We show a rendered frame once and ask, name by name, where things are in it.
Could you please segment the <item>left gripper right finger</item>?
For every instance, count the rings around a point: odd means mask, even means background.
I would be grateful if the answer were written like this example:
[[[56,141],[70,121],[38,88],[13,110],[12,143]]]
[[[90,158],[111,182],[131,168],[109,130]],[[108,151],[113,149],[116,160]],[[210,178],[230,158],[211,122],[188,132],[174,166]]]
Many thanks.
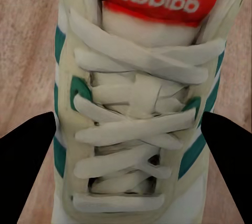
[[[245,224],[252,224],[252,134],[205,111],[201,131]]]

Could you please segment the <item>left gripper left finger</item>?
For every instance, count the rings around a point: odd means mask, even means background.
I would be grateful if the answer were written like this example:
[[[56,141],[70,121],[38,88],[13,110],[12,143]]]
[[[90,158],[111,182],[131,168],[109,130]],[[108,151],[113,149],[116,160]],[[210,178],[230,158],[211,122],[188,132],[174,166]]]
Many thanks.
[[[55,133],[51,111],[0,138],[0,224],[17,224]]]

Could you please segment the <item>gym shoe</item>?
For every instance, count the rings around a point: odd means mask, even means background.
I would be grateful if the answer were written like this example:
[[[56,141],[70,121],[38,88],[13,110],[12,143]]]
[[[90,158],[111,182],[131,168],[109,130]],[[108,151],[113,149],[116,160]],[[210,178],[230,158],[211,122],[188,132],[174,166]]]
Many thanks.
[[[51,224],[201,224],[227,37],[244,0],[60,0]]]

